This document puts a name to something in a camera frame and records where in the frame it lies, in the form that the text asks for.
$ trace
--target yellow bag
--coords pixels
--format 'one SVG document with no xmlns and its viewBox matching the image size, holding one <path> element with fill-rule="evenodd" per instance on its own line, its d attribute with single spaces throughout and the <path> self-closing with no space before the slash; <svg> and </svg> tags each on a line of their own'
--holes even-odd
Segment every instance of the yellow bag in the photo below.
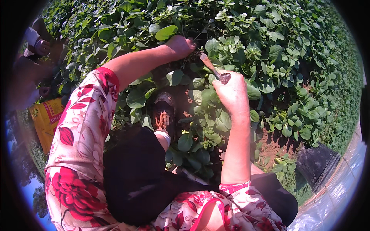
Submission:
<svg viewBox="0 0 370 231">
<path fill-rule="evenodd" d="M 49 154 L 59 119 L 64 110 L 61 99 L 57 98 L 35 104 L 29 110 L 43 151 L 45 154 Z"/>
</svg>

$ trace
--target white sock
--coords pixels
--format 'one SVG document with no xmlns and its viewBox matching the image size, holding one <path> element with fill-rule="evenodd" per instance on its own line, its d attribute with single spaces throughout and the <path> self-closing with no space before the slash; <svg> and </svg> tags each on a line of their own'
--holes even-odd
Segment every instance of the white sock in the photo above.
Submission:
<svg viewBox="0 0 370 231">
<path fill-rule="evenodd" d="M 168 146 L 171 144 L 171 137 L 167 133 L 161 132 L 161 131 L 155 131 L 154 134 L 159 134 L 163 136 L 164 138 L 166 138 Z"/>
</svg>

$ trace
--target floral shirt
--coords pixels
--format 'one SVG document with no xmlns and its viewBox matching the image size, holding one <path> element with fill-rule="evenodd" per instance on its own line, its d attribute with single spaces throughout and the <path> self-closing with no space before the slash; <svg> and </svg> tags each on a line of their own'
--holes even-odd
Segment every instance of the floral shirt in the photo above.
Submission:
<svg viewBox="0 0 370 231">
<path fill-rule="evenodd" d="M 213 202 L 226 230 L 286 230 L 249 182 L 220 185 L 221 194 L 182 193 L 155 221 L 139 228 L 115 220 L 107 209 L 102 161 L 119 88 L 111 70 L 92 71 L 71 94 L 59 120 L 45 167 L 47 204 L 58 230 L 195 230 L 204 208 Z"/>
</svg>

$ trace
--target tool handle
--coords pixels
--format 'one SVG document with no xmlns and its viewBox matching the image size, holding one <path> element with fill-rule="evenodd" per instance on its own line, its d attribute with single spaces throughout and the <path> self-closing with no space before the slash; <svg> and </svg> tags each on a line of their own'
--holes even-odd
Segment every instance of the tool handle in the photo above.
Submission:
<svg viewBox="0 0 370 231">
<path fill-rule="evenodd" d="M 222 73 L 219 78 L 220 78 L 220 81 L 221 81 L 222 84 L 226 84 L 231 79 L 231 74 L 230 73 Z"/>
</svg>

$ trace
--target sneaker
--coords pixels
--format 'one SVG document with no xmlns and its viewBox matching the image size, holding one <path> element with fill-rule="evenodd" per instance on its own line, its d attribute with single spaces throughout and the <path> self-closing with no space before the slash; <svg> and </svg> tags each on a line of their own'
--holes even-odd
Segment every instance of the sneaker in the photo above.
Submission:
<svg viewBox="0 0 370 231">
<path fill-rule="evenodd" d="M 155 132 L 165 132 L 173 141 L 175 134 L 175 100 L 171 94 L 162 92 L 157 96 L 154 102 L 152 125 Z"/>
</svg>

